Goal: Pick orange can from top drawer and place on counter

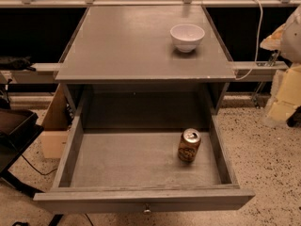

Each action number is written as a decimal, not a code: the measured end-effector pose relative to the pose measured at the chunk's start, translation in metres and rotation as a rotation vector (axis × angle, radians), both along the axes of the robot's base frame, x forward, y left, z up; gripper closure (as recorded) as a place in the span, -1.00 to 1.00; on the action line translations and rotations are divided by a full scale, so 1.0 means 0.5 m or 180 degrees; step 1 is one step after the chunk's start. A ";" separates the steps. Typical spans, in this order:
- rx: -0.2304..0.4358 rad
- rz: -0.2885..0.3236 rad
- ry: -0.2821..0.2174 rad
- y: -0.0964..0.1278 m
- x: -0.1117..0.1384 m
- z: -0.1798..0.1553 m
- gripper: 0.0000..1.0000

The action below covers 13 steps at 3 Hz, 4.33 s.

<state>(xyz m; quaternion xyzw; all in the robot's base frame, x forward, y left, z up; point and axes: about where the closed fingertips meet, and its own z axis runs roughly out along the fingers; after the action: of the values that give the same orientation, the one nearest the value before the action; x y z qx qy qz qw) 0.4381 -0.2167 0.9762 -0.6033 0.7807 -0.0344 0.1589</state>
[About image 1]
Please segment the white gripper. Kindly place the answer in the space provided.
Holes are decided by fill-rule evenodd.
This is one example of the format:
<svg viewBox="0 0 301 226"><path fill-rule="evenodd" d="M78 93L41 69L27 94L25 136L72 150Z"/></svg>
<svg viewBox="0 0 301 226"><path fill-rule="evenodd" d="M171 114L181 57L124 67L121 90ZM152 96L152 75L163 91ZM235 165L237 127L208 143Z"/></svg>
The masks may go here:
<svg viewBox="0 0 301 226"><path fill-rule="evenodd" d="M284 26L282 24L263 39L260 47L269 51L279 50ZM284 126L300 107L301 64L294 63L286 71L276 71L262 122L267 126Z"/></svg>

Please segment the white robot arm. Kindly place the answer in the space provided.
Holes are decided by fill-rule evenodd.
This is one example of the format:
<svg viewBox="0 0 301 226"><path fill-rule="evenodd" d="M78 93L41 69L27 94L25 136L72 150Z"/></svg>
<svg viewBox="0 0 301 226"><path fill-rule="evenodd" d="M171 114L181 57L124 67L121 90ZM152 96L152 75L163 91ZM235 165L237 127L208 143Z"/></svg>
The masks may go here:
<svg viewBox="0 0 301 226"><path fill-rule="evenodd" d="M301 106L301 6L299 6L260 47L277 50L292 66L282 75L279 86L272 84L272 98L269 100L264 122L269 126L285 124Z"/></svg>

